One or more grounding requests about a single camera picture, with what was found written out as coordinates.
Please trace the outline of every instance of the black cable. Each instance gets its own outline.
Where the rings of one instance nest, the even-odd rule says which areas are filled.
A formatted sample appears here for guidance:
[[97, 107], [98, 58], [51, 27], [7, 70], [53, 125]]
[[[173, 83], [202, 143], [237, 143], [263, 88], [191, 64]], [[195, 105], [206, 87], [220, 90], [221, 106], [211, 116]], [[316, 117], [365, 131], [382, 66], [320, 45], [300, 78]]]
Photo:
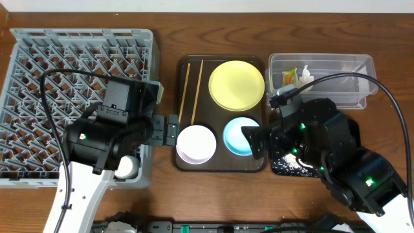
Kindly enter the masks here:
[[402, 111], [400, 109], [400, 106], [398, 105], [397, 101], [395, 100], [394, 96], [391, 94], [391, 92], [387, 89], [387, 87], [385, 87], [382, 83], [380, 83], [378, 80], [376, 80], [375, 78], [368, 76], [366, 74], [359, 74], [359, 73], [355, 73], [355, 72], [344, 72], [344, 73], [339, 73], [339, 74], [332, 74], [332, 75], [328, 75], [322, 78], [319, 78], [317, 80], [314, 80], [310, 83], [305, 84], [304, 86], [300, 87], [299, 89], [297, 89], [296, 91], [293, 91], [292, 93], [288, 94], [285, 99], [288, 100], [289, 98], [292, 98], [293, 96], [301, 93], [303, 90], [305, 90], [306, 88], [313, 86], [317, 83], [320, 82], [324, 82], [327, 80], [331, 80], [333, 78], [342, 78], [342, 77], [358, 77], [358, 78], [363, 78], [366, 80], [369, 80], [373, 83], [375, 83], [377, 86], [379, 86], [389, 97], [389, 99], [391, 100], [391, 102], [393, 103], [393, 105], [395, 106], [395, 111], [397, 111], [397, 115], [400, 119], [401, 122], [401, 128], [402, 128], [402, 132], [404, 134], [404, 141], [406, 144], [406, 155], [407, 155], [407, 200], [408, 200], [408, 212], [409, 212], [409, 217], [411, 219], [411, 226], [414, 227], [414, 209], [413, 209], [413, 184], [412, 184], [412, 176], [411, 176], [411, 148], [409, 145], [409, 136], [408, 136], [408, 129], [407, 129], [407, 125], [406, 125], [406, 121], [404, 120], [404, 116], [402, 115]]
[[68, 167], [68, 164], [67, 164], [67, 156], [66, 156], [64, 150], [61, 147], [61, 141], [60, 141], [60, 138], [59, 138], [58, 130], [56, 129], [56, 125], [53, 121], [53, 117], [52, 117], [52, 115], [49, 111], [49, 107], [47, 105], [47, 100], [46, 100], [45, 80], [46, 80], [47, 75], [52, 73], [52, 72], [71, 72], [71, 73], [78, 73], [78, 74], [84, 74], [84, 75], [89, 75], [89, 76], [95, 76], [95, 77], [98, 77], [98, 78], [106, 78], [108, 80], [111, 79], [111, 77], [106, 76], [106, 75], [101, 75], [101, 74], [94, 74], [94, 73], [86, 72], [86, 71], [72, 70], [72, 69], [50, 69], [48, 71], [45, 71], [40, 76], [41, 104], [42, 104], [42, 106], [45, 110], [45, 114], [46, 114], [47, 120], [50, 124], [50, 128], [52, 129], [54, 139], [56, 140], [56, 143], [58, 144], [58, 148], [60, 150], [61, 157], [62, 157], [63, 168], [65, 170], [65, 180], [66, 180], [65, 201], [63, 202], [62, 211], [60, 213], [58, 223], [56, 224], [56, 228], [54, 229], [54, 232], [57, 233], [57, 232], [59, 232], [59, 229], [60, 229], [60, 226], [62, 224], [63, 218], [65, 217], [66, 210], [69, 208], [69, 199], [71, 198], [71, 178], [69, 177], [69, 167]]
[[341, 230], [325, 230], [314, 227], [279, 227], [272, 228], [269, 230], [262, 231], [260, 233], [275, 233], [275, 232], [284, 232], [284, 231], [304, 231], [304, 232], [315, 232], [315, 233], [348, 233]]

